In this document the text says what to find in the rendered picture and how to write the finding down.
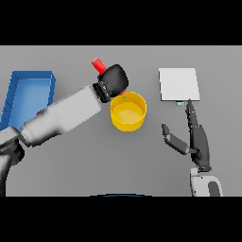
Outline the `pale square measuring scale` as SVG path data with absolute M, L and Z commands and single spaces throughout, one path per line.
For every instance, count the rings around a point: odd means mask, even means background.
M 162 101 L 200 101 L 195 68 L 160 68 L 159 82 Z

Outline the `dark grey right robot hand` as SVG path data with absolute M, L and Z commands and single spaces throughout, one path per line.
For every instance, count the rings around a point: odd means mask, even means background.
M 167 124 L 162 124 L 164 142 L 181 155 L 191 155 L 191 160 L 199 168 L 199 172 L 210 172 L 210 151 L 207 135 L 199 123 L 192 100 L 189 99 L 185 109 L 190 134 L 190 145 L 171 133 Z

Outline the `blue tray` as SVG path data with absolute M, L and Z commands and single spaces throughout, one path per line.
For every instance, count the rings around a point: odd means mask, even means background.
M 0 130 L 20 127 L 53 102 L 56 78 L 52 71 L 12 71 Z

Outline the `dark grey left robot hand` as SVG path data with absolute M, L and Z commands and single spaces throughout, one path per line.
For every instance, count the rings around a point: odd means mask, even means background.
M 119 64 L 109 67 L 98 76 L 98 82 L 93 84 L 94 91 L 102 103 L 110 102 L 113 97 L 123 93 L 128 86 L 128 77 Z

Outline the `red beaker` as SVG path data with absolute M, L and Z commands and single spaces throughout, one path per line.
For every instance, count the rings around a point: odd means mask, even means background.
M 98 81 L 102 82 L 110 97 L 123 94 L 129 86 L 129 81 L 124 69 L 119 64 L 107 68 L 99 58 L 92 61 L 93 67 L 98 72 Z

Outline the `yellow bowl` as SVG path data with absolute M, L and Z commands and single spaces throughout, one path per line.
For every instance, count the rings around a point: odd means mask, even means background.
M 110 103 L 112 124 L 123 132 L 134 132 L 140 129 L 146 115 L 147 103 L 145 99 L 133 91 L 126 91 L 115 97 Z

